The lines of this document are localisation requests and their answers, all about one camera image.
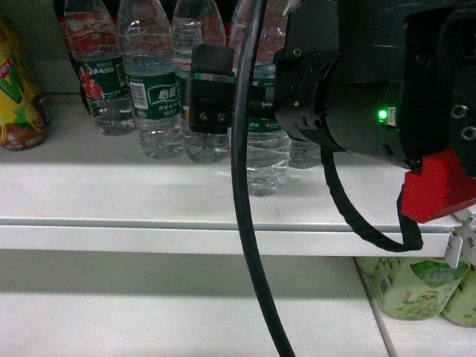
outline green led light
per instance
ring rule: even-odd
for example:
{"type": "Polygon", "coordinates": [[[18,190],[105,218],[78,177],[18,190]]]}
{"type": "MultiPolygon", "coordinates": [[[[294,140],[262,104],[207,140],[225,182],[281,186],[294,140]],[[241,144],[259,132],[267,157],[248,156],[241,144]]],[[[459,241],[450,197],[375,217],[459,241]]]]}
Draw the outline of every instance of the green led light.
{"type": "Polygon", "coordinates": [[[379,110],[379,122],[384,123],[388,118],[388,112],[384,109],[379,110]]]}

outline shelf bracket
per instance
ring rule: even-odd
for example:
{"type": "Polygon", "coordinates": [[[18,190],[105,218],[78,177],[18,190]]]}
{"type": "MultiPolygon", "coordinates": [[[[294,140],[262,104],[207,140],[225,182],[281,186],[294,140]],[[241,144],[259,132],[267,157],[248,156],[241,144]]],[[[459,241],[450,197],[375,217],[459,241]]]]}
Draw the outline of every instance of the shelf bracket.
{"type": "Polygon", "coordinates": [[[454,217],[461,225],[451,230],[445,259],[452,268],[456,268],[463,254],[471,264],[476,264],[476,213],[465,209],[454,213],[454,217]]]}

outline red plastic part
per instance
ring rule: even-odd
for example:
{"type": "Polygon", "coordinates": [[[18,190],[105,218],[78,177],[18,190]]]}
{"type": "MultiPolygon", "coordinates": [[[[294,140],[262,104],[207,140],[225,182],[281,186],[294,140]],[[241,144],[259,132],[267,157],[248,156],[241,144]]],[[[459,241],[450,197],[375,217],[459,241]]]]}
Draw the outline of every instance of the red plastic part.
{"type": "Polygon", "coordinates": [[[405,174],[402,213],[419,223],[476,204],[476,179],[466,176],[452,149],[423,158],[422,172],[405,174]]]}

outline store shelf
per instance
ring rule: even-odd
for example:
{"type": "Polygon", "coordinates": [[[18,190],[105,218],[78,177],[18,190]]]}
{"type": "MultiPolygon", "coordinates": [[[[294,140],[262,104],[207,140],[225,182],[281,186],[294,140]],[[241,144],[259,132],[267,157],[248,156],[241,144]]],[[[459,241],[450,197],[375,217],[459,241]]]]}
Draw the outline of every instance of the store shelf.
{"type": "Polygon", "coordinates": [[[368,276],[362,276],[362,280],[390,357],[475,355],[475,329],[453,324],[443,316],[424,321],[393,318],[379,308],[372,280],[368,276]]]}
{"type": "MultiPolygon", "coordinates": [[[[388,356],[351,258],[263,263],[296,356],[388,356]]],[[[239,256],[0,251],[0,271],[0,356],[277,356],[239,256]]]]}
{"type": "MultiPolygon", "coordinates": [[[[44,144],[0,151],[0,248],[241,253],[229,159],[154,161],[137,133],[101,135],[78,103],[49,109],[44,144]]],[[[405,170],[350,154],[336,164],[355,206],[399,240],[394,202],[405,170]]],[[[387,254],[351,232],[321,167],[289,168],[278,194],[251,197],[251,206],[264,254],[387,254]]],[[[450,217],[422,225],[425,247],[408,255],[442,256],[453,225],[450,217]]]]}

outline water bottle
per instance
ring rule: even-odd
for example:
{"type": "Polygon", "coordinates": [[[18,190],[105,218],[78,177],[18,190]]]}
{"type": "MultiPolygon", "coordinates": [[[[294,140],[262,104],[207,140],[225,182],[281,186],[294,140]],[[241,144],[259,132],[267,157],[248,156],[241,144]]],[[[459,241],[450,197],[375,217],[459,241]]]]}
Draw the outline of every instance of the water bottle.
{"type": "Polygon", "coordinates": [[[309,169],[321,162],[321,147],[310,141],[294,139],[291,142],[289,166],[296,169],[309,169]]]}
{"type": "Polygon", "coordinates": [[[172,32],[158,0],[123,0],[118,14],[120,46],[135,125],[150,158],[183,153],[172,32]]]}
{"type": "Polygon", "coordinates": [[[118,32],[101,0],[66,0],[65,32],[91,115],[104,135],[135,129],[118,32]]]}
{"type": "MultiPolygon", "coordinates": [[[[118,3],[119,0],[105,0],[104,4],[106,6],[106,9],[108,9],[109,13],[111,14],[112,21],[114,21],[115,17],[117,17],[117,9],[118,9],[118,3]]],[[[65,23],[65,0],[53,0],[53,7],[54,7],[54,12],[57,16],[58,24],[61,26],[62,34],[63,34],[63,40],[65,42],[66,48],[68,50],[68,57],[69,61],[76,70],[76,61],[73,58],[73,55],[71,54],[71,48],[69,47],[68,43],[68,37],[66,36],[66,23],[65,23]]],[[[86,108],[86,110],[89,112],[89,105],[88,101],[86,99],[86,93],[84,92],[83,86],[80,86],[80,96],[81,100],[83,101],[83,105],[86,108]]]]}
{"type": "MultiPolygon", "coordinates": [[[[232,21],[230,46],[235,50],[238,62],[245,35],[250,0],[240,0],[232,21]]],[[[254,68],[253,85],[273,86],[275,67],[274,53],[284,46],[286,18],[278,0],[270,0],[266,6],[260,46],[254,68]]],[[[272,103],[250,103],[271,110],[272,103]]],[[[283,183],[289,164],[291,139],[276,119],[248,119],[247,174],[248,192],[252,196],[269,196],[276,193],[283,183]]]]}
{"type": "MultiPolygon", "coordinates": [[[[178,0],[173,13],[173,47],[179,86],[183,79],[191,75],[193,46],[203,42],[225,44],[225,30],[215,1],[178,0]]],[[[227,157],[230,152],[229,135],[192,132],[188,118],[188,108],[181,106],[181,124],[188,157],[201,164],[211,164],[227,157]]]]}

